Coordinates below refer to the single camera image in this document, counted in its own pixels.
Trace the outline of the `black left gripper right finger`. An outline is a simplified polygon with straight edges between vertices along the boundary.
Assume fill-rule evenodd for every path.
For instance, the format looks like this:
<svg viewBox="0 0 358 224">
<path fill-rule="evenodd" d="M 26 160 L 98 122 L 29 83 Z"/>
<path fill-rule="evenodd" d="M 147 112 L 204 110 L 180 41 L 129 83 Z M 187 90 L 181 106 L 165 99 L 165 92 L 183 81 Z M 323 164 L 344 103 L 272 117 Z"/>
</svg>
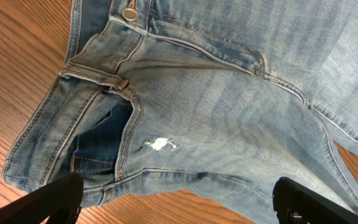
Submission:
<svg viewBox="0 0 358 224">
<path fill-rule="evenodd" d="M 279 178 L 272 197 L 280 224 L 358 224 L 358 215 L 288 177 Z"/>
</svg>

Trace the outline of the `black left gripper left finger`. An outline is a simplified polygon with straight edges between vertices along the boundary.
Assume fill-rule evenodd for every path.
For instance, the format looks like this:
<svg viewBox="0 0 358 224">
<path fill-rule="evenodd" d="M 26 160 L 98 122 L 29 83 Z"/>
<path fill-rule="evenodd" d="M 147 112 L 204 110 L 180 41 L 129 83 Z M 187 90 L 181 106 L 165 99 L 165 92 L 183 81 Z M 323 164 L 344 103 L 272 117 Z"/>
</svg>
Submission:
<svg viewBox="0 0 358 224">
<path fill-rule="evenodd" d="M 0 208 L 0 224 L 76 223 L 82 199 L 83 179 L 71 173 Z"/>
</svg>

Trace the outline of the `blue denim jeans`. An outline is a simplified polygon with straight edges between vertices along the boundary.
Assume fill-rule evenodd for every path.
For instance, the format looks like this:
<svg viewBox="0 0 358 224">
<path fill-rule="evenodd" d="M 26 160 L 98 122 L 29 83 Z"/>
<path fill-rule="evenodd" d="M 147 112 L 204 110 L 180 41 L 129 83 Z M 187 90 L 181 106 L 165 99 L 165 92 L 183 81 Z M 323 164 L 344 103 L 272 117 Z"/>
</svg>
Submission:
<svg viewBox="0 0 358 224">
<path fill-rule="evenodd" d="M 358 1 L 73 1 L 65 64 L 4 180 L 82 206 L 187 189 L 276 223 L 281 177 L 358 214 Z"/>
</svg>

